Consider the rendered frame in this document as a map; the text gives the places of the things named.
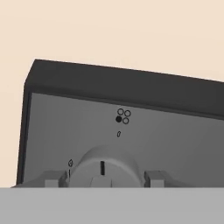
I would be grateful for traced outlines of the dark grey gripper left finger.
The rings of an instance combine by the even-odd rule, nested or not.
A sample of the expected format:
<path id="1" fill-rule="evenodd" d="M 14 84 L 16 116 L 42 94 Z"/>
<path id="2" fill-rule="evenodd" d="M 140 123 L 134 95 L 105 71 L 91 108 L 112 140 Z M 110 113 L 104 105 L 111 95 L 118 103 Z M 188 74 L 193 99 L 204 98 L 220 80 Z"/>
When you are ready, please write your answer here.
<path id="1" fill-rule="evenodd" d="M 14 185 L 14 188 L 68 187 L 66 171 L 44 171 L 37 178 Z"/>

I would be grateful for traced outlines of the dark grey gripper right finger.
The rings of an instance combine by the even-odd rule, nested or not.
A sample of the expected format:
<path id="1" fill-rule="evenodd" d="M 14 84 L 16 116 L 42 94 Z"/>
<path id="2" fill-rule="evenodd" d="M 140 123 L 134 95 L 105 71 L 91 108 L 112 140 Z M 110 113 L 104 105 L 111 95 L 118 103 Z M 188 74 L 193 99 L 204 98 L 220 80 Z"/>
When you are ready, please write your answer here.
<path id="1" fill-rule="evenodd" d="M 189 187 L 190 185 L 172 178 L 165 171 L 145 171 L 144 172 L 145 187 Z"/>

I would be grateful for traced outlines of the grey round stove knob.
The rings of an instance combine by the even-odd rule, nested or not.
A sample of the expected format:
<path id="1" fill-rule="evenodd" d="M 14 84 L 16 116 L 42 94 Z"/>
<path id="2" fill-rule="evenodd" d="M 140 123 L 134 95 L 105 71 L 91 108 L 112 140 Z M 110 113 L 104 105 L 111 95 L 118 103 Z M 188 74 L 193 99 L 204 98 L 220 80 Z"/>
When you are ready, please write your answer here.
<path id="1" fill-rule="evenodd" d="M 122 148 L 98 146 L 71 170 L 70 187 L 143 187 L 136 160 Z"/>

